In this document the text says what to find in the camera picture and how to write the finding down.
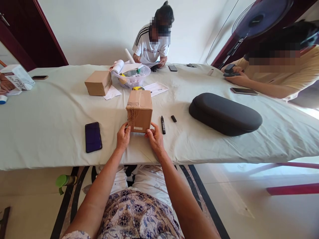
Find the hand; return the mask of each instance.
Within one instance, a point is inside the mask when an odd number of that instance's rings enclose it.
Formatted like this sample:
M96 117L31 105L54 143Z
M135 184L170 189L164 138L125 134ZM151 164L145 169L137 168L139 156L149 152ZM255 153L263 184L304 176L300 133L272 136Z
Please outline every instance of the hand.
M167 62L167 56L161 57L158 64L159 68L164 67L166 62Z
M248 87L248 84L252 80L249 79L248 76L245 73L243 73L242 71L240 71L239 74L240 74L240 76L225 77L225 79L233 84Z
M130 142L130 132L131 132L131 126L128 126L128 123L124 123L121 127L120 130L117 132L117 144L116 148L125 150L127 146L129 145Z
M1 81L0 87L2 90L5 90L7 93L9 93L10 90L13 90L15 88L14 84L12 84L10 81L7 81L7 80Z
M7 91L0 89L0 95L6 96L7 95Z
M141 57L136 55L135 53L133 54L133 60L135 63L141 63Z
M165 151L164 149L164 144L163 144L163 135L160 132L160 128L158 127L157 124L151 122L151 125L155 129L147 129L145 138L150 139L151 147L155 151L156 154L161 154L162 152Z
M233 72L234 72L234 73L239 73L239 72L241 72L241 71L243 71L243 69L242 69L240 66L234 66L234 67L233 67Z

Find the small cardboard box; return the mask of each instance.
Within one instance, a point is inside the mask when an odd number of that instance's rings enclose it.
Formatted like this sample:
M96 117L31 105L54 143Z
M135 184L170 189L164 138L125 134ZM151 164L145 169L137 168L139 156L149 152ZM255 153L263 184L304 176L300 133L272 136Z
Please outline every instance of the small cardboard box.
M150 91L131 91L126 106L131 132L146 133L152 121L152 97Z
M112 85L110 71L95 71L85 81L85 85L89 95L106 96Z
M35 84L21 65L8 65L0 72L19 90L31 90Z

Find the electric fan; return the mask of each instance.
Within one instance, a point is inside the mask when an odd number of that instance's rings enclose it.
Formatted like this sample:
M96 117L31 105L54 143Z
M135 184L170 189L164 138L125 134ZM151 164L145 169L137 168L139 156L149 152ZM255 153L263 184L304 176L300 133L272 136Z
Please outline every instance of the electric fan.
M268 31L289 11L293 0L260 0L251 4L235 21L232 34L238 39L219 66L221 69L245 39L251 39Z

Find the yellow tape measure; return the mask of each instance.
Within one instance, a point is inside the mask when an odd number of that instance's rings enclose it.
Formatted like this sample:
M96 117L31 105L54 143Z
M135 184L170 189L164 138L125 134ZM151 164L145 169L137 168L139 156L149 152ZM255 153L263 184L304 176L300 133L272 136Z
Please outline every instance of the yellow tape measure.
M141 86L136 86L136 87L133 87L132 90L145 90L145 89Z

